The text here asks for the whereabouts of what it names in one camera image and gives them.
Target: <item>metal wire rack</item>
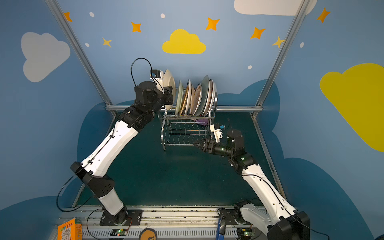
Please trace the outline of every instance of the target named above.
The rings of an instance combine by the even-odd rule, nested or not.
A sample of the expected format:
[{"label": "metal wire rack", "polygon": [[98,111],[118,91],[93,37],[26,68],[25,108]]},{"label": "metal wire rack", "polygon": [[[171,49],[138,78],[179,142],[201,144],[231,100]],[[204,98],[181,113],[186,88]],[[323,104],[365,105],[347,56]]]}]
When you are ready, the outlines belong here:
[{"label": "metal wire rack", "polygon": [[159,112],[159,119],[162,123],[161,143],[164,151],[166,145],[192,146],[196,140],[213,137],[209,125],[215,118],[217,93],[214,97],[214,104],[207,115],[176,115],[175,106],[165,112]]}]

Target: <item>black cable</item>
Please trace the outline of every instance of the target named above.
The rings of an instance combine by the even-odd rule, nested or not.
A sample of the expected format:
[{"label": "black cable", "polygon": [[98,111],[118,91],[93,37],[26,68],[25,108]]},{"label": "black cable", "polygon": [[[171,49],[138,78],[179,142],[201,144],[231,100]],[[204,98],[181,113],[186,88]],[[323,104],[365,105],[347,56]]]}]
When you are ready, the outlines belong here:
[{"label": "black cable", "polygon": [[66,183],[64,183],[64,185],[61,187],[59,193],[57,194],[56,196],[56,207],[62,211],[62,212],[72,212],[72,211],[75,211],[77,209],[79,209],[80,207],[82,207],[92,196],[90,196],[88,198],[87,201],[85,201],[85,203],[83,203],[80,207],[76,208],[76,209],[72,209],[72,210],[63,210],[61,209],[61,207],[59,206],[59,196],[60,196],[60,193],[61,191],[64,189],[64,187],[70,182],[70,180],[72,178],[74,178],[82,169],[84,169],[86,166],[88,166],[88,164],[92,163],[92,160],[95,159],[96,155],[99,154],[99,152],[105,147],[105,145],[107,145],[107,143],[111,140],[111,138],[114,138],[114,134],[115,134],[115,127],[113,127],[113,130],[112,130],[112,134],[109,136],[109,139],[108,141],[101,147],[101,149],[93,156],[93,158],[91,160],[89,160],[89,162],[84,166],[82,167],[81,169],[79,169],[72,177],[70,177],[70,179],[68,179],[68,181]]},{"label": "black cable", "polygon": [[[93,212],[91,212],[91,214],[94,213],[94,212],[96,212],[97,210],[104,210],[104,209],[96,209],[96,210],[94,210]],[[91,235],[94,239],[101,240],[101,239],[99,239],[99,238],[93,236],[93,235],[91,234],[91,232],[89,231],[89,229],[88,229],[88,219],[90,218],[91,214],[90,214],[90,215],[88,216],[88,218],[87,218],[87,223],[86,223],[87,231],[88,231],[89,235]]]},{"label": "black cable", "polygon": [[259,235],[257,235],[257,237],[254,237],[254,238],[252,238],[251,240],[254,240],[254,239],[256,239],[256,238],[260,237],[260,235],[261,235],[262,233],[263,233],[263,232],[262,232],[262,231],[260,231]]},{"label": "black cable", "polygon": [[72,178],[74,178],[74,176],[76,176],[76,174],[78,174],[79,173],[79,171],[78,172],[76,172],[72,177],[70,177],[70,179],[68,179],[68,181],[66,182],[66,183],[64,183],[64,185],[61,187],[61,189],[60,189],[60,191],[59,191],[59,193],[57,194],[57,196],[56,196],[56,207],[60,210],[60,211],[62,211],[62,212],[72,212],[72,211],[75,211],[75,210],[77,210],[77,209],[79,209],[80,207],[82,207],[91,197],[89,197],[89,199],[87,200],[87,201],[85,201],[85,203],[83,203],[83,205],[81,205],[80,207],[78,207],[78,208],[76,208],[76,209],[72,209],[72,210],[69,210],[69,211],[67,211],[67,210],[63,210],[63,209],[61,209],[60,207],[59,207],[59,196],[60,196],[60,193],[61,193],[61,191],[64,189],[64,187],[70,182],[70,180],[72,179]]},{"label": "black cable", "polygon": [[257,200],[260,201],[260,198],[257,198],[257,197],[252,198],[251,203],[252,203],[253,205],[254,205],[254,203],[253,203],[253,200],[254,200],[254,199],[257,199]]},{"label": "black cable", "polygon": [[161,84],[159,83],[159,81],[158,81],[157,79],[155,79],[155,78],[152,77],[152,65],[151,65],[151,63],[150,63],[146,58],[136,58],[135,61],[133,61],[132,65],[131,65],[131,76],[132,76],[133,83],[135,84],[135,87],[136,87],[136,83],[135,83],[135,79],[133,79],[132,67],[133,67],[133,64],[134,64],[137,60],[139,60],[139,59],[144,59],[144,60],[146,60],[146,61],[149,63],[149,66],[151,67],[151,78],[152,78],[152,80],[153,80],[154,83],[155,83],[155,80],[156,80],[156,82],[159,84],[159,86],[161,87],[161,90],[162,90],[163,93],[164,93],[164,88],[161,86]]},{"label": "black cable", "polygon": [[225,209],[225,208],[223,208],[223,207],[219,208],[219,209],[217,210],[217,214],[218,214],[220,217],[225,218],[225,217],[221,216],[221,214],[220,214],[220,210],[221,210],[221,209]]},{"label": "black cable", "polygon": [[[274,191],[273,188],[271,187],[271,185],[269,185],[269,184],[268,184],[262,177],[257,176],[257,175],[255,175],[255,174],[245,174],[245,175],[242,175],[242,177],[244,177],[244,176],[255,176],[255,177],[260,178],[260,180],[263,180],[263,182],[265,182],[265,183],[269,186],[269,188],[272,190],[272,192],[273,192],[273,194],[276,196],[277,200],[279,200],[281,206],[282,206],[282,207],[284,206],[283,203],[280,201],[280,198],[277,196],[277,194],[275,193],[275,191]],[[300,223],[300,224],[303,225],[304,227],[306,227],[306,228],[308,228],[308,229],[310,229],[310,230],[312,230],[312,231],[314,231],[314,232],[316,232],[316,233],[318,233],[318,234],[322,234],[322,235],[327,236],[327,237],[328,237],[328,240],[329,240],[329,236],[328,236],[327,234],[322,233],[322,232],[318,232],[318,231],[316,231],[316,230],[314,230],[314,229],[308,227],[307,225],[303,224],[302,222],[300,222],[299,220],[297,220],[295,217],[293,217],[293,216],[288,212],[287,209],[285,209],[285,211],[286,211],[286,212],[287,212],[293,219],[295,219],[298,223]]]}]

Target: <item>plate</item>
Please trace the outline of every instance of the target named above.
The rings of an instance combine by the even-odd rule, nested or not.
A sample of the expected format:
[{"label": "plate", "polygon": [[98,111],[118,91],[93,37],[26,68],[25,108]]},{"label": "plate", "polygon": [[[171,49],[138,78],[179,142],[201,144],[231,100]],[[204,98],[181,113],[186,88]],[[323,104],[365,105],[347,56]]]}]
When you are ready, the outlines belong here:
[{"label": "plate", "polygon": [[211,97],[212,97],[212,89],[214,88],[214,82],[212,80],[209,80],[209,86],[208,86],[208,95],[207,95],[207,102],[205,104],[203,115],[206,115],[209,112],[209,105],[211,104]]},{"label": "plate", "polygon": [[206,75],[203,81],[201,82],[201,101],[195,113],[196,115],[202,115],[204,113],[205,105],[207,104],[208,88],[209,88],[209,77],[208,75]]},{"label": "plate", "polygon": [[190,103],[190,107],[189,107],[190,110],[188,115],[193,115],[192,108],[194,106],[194,103],[195,103],[195,89],[193,88],[193,85],[191,83],[191,103]]},{"label": "plate", "polygon": [[[176,99],[176,84],[175,79],[172,76],[172,73],[169,69],[166,70],[163,77],[163,86],[164,87],[172,87],[172,96],[173,96],[173,102],[175,102]],[[170,110],[172,105],[166,105],[167,110]]]},{"label": "plate", "polygon": [[181,104],[179,115],[183,114],[185,107],[187,106],[188,92],[189,92],[189,83],[187,84],[187,87],[185,88],[185,93],[184,93],[183,102]]},{"label": "plate", "polygon": [[183,83],[181,82],[181,80],[179,80],[179,92],[177,94],[175,115],[178,114],[180,111],[181,101],[183,100],[183,91],[184,91]]},{"label": "plate", "polygon": [[207,111],[206,114],[209,113],[209,111],[211,110],[212,106],[213,106],[214,103],[215,103],[215,98],[217,98],[217,96],[216,96],[216,92],[217,92],[217,90],[216,90],[216,83],[214,83],[213,81],[212,81],[212,83],[213,83],[213,88],[212,88],[211,103],[209,104],[209,108],[208,108],[208,111]]},{"label": "plate", "polygon": [[188,80],[187,88],[188,88],[188,96],[187,96],[187,105],[185,106],[184,115],[187,115],[189,107],[191,106],[191,97],[192,97],[192,89],[193,89],[193,87],[192,87],[192,83],[191,83],[190,80]]},{"label": "plate", "polygon": [[196,110],[200,105],[201,102],[201,84],[199,83],[195,90],[195,97],[193,99],[193,107],[191,107],[191,115],[196,114]]}]

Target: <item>dark green table surface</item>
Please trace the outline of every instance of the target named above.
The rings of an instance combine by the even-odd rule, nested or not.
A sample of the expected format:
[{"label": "dark green table surface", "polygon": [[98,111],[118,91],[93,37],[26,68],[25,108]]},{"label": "dark green table surface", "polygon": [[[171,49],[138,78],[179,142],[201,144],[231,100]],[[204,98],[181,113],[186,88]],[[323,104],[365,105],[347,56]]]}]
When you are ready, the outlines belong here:
[{"label": "dark green table surface", "polygon": [[[275,185],[249,113],[217,113],[215,122],[243,133],[245,149],[259,162]],[[150,122],[111,164],[108,175],[125,205],[233,205],[257,198],[252,188],[230,167],[224,157],[200,152],[194,146],[166,146],[163,151],[161,123]],[[85,188],[79,204],[91,191]],[[253,199],[255,205],[262,205]],[[100,205],[91,198],[88,205]]]}]

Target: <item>yellow star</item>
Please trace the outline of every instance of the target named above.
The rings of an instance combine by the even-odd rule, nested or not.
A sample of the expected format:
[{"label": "yellow star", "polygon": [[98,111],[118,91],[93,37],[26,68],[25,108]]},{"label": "yellow star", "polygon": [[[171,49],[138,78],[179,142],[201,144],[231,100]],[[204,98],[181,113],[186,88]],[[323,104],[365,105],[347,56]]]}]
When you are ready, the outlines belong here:
[{"label": "yellow star", "polygon": [[105,40],[104,38],[103,38],[103,40],[104,40],[103,45],[108,45],[109,47],[111,47],[111,46],[109,45],[109,43],[110,43],[112,40],[107,41],[107,40]]},{"label": "yellow star", "polygon": [[208,26],[207,26],[206,30],[213,29],[216,31],[216,25],[219,21],[220,21],[220,19],[212,20],[212,19],[208,18]]},{"label": "yellow star", "polygon": [[327,12],[324,8],[323,12],[321,13],[321,15],[318,17],[317,20],[321,20],[321,23],[324,23],[324,19],[328,16],[328,14],[330,14],[331,12]]},{"label": "yellow star", "polygon": [[139,32],[139,33],[141,33],[141,30],[140,30],[140,26],[141,26],[141,23],[139,23],[139,24],[134,24],[133,22],[131,22],[131,24],[132,24],[132,26],[133,26],[133,30],[132,30],[132,32]]},{"label": "yellow star", "polygon": [[68,21],[72,22],[72,19],[70,18],[70,13],[69,13],[69,12],[68,12],[68,13],[64,13],[64,16],[65,16],[65,18],[66,18]]},{"label": "yellow star", "polygon": [[264,29],[258,29],[258,28],[255,28],[255,32],[253,33],[253,35],[251,36],[251,39],[253,38],[258,38],[260,39],[262,37],[262,33],[264,32],[265,28]]},{"label": "yellow star", "polygon": [[277,37],[277,42],[274,43],[274,44],[272,44],[272,46],[273,46],[273,45],[277,45],[277,46],[280,48],[281,43],[284,42],[284,41],[285,41],[285,39],[280,40],[280,36],[278,36],[278,37]]}]

